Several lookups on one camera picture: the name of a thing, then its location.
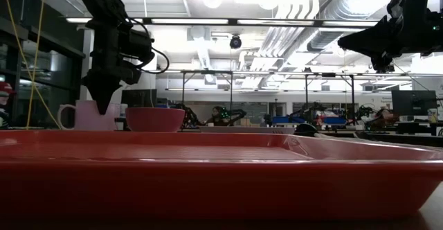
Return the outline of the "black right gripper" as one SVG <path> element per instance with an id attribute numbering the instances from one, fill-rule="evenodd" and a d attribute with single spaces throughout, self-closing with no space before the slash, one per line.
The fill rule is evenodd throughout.
<path id="1" fill-rule="evenodd" d="M 428 0 L 390 0 L 390 18 L 373 27 L 341 37 L 338 45 L 372 57 L 374 70 L 390 70 L 394 58 L 406 53 L 423 56 L 442 51 L 442 12 L 428 9 Z"/>

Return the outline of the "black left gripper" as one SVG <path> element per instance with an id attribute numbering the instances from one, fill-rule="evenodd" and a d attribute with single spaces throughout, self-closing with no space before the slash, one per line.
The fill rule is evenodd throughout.
<path id="1" fill-rule="evenodd" d="M 120 31 L 117 26 L 91 19 L 86 27 L 94 31 L 91 52 L 92 66 L 83 77 L 82 84 L 96 102 L 101 115 L 106 114 L 111 97 L 120 88 L 122 80 L 129 85 L 139 81 L 141 72 L 124 60 L 120 48 Z"/>

